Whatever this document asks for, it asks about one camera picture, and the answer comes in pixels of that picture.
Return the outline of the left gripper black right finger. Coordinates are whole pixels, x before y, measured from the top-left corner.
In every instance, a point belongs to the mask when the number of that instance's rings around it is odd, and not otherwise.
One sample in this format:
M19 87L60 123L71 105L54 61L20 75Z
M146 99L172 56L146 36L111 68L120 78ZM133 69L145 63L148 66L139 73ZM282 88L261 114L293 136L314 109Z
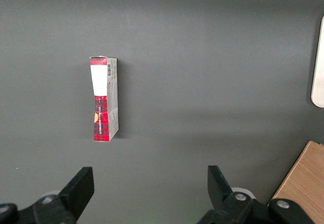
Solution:
M208 194L214 209L220 209L223 202L233 193L220 168L208 166Z

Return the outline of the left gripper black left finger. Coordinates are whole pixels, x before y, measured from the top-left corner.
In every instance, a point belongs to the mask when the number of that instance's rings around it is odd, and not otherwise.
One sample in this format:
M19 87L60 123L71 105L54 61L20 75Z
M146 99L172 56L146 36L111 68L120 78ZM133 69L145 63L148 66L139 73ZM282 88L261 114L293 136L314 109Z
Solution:
M92 167L82 167L60 191L60 199L75 219L79 219L94 194Z

